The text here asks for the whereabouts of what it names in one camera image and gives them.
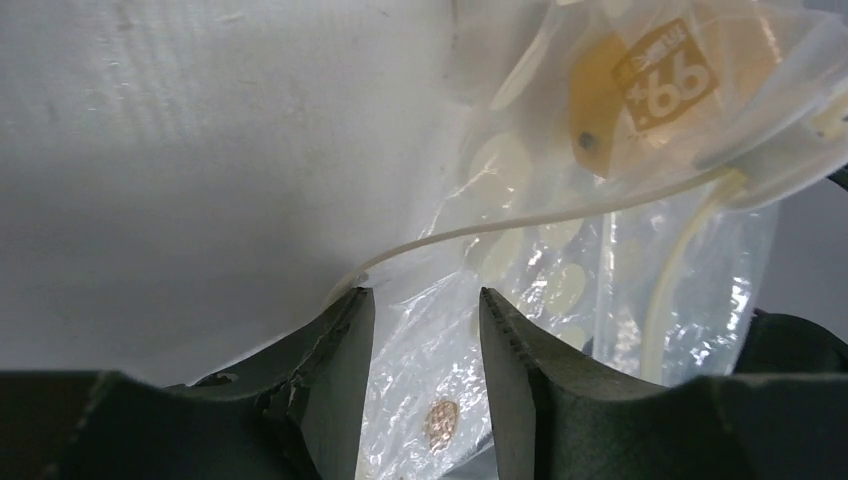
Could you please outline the clear zip top bag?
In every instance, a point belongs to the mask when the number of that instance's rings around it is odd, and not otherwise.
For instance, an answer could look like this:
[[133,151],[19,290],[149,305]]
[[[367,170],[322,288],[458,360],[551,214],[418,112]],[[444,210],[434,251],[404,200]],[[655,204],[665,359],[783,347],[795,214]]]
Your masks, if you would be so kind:
[[[617,34],[607,176],[568,83]],[[737,360],[777,205],[847,157],[847,25],[799,1],[553,1],[477,102],[419,239],[366,261],[374,351],[359,479],[440,479],[493,449],[478,295],[664,386]]]

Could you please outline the yellow orange potato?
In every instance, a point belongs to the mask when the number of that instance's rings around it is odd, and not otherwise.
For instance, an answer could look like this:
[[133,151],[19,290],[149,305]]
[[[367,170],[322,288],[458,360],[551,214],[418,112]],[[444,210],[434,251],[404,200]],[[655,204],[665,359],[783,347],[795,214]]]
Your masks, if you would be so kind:
[[611,165],[614,136],[624,109],[613,68],[627,47],[611,33],[596,41],[574,64],[568,83],[568,133],[577,162],[605,177]]

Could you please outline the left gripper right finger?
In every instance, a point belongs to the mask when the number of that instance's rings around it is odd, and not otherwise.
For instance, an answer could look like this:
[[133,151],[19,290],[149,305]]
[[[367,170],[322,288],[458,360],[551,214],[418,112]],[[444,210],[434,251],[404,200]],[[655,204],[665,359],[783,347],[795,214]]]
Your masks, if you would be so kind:
[[608,367],[479,296],[502,479],[843,479],[847,373],[700,376],[674,387]]

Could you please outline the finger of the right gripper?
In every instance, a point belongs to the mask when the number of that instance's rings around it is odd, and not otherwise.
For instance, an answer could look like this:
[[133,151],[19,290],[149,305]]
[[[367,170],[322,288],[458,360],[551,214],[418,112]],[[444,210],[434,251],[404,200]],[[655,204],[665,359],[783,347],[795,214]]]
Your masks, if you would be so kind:
[[801,317],[755,311],[734,374],[847,373],[847,343]]

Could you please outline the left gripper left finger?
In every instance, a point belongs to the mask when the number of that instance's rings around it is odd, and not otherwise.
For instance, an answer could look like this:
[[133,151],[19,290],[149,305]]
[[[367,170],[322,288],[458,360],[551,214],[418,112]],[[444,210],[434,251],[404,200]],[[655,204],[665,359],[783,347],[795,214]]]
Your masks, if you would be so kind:
[[192,385],[118,371],[5,371],[5,479],[352,479],[372,358],[373,294]]

